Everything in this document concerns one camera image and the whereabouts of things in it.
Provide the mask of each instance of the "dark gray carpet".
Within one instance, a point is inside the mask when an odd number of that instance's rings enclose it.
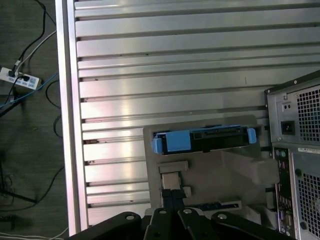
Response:
[[[55,19],[55,1],[41,1]],[[42,18],[43,10],[34,0],[0,1],[1,66],[12,68],[23,49],[40,35]],[[54,30],[55,26],[47,17],[45,36]],[[57,37],[54,35],[22,71],[46,80],[57,70]],[[0,88],[10,86],[0,82]],[[58,83],[49,89],[49,96],[55,103],[60,103]],[[46,100],[44,88],[0,118],[0,160],[5,175],[12,179],[15,193],[39,199],[63,166],[63,142],[53,132],[53,122],[59,114],[60,110]],[[57,130],[61,133],[61,122]],[[68,226],[65,186],[65,172],[62,171],[46,198],[37,206],[23,211],[0,212],[0,216],[17,216],[15,230],[8,233],[53,237],[62,232]],[[0,196],[0,210],[31,205],[15,199],[12,206],[5,206],[11,200],[11,197]]]

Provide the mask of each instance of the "black connector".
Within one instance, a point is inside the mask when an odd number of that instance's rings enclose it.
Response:
[[[15,72],[14,71],[12,71],[12,70],[10,70],[9,72],[8,72],[8,75],[9,75],[9,77],[12,77],[12,78],[14,78],[16,75],[15,75]]]
[[[282,121],[281,122],[281,133],[283,135],[295,135],[295,121]]]
[[[25,75],[21,76],[20,78],[23,79],[23,81],[25,81],[25,82],[29,81],[29,79],[30,79],[29,76],[25,76]]]

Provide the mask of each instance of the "slotted aluminum surface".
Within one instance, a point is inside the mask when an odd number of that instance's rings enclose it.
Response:
[[[150,207],[144,126],[266,124],[263,91],[319,69],[319,12],[319,0],[56,0],[70,234]]]

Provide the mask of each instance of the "power socket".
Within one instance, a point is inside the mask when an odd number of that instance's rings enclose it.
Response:
[[[5,68],[5,67],[1,68],[0,79],[13,84],[17,78],[17,73],[15,73],[15,76],[12,77],[12,76],[9,76],[9,71],[11,71],[9,68]],[[40,78],[38,77],[31,76],[28,74],[23,74],[21,72],[19,72],[19,75],[28,76],[29,80],[25,81],[19,78],[15,83],[16,85],[35,90],[38,88],[38,85],[40,85],[41,83]]]

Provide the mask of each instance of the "plug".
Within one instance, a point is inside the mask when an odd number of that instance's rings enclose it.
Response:
[[[20,78],[23,79],[23,81],[25,81],[25,82],[29,81],[29,79],[30,79],[29,76],[25,76],[25,75],[21,76]]]
[[[12,77],[12,78],[14,78],[16,75],[15,75],[15,72],[14,71],[12,71],[12,70],[10,70],[9,72],[8,72],[8,75],[9,75],[9,77]]]

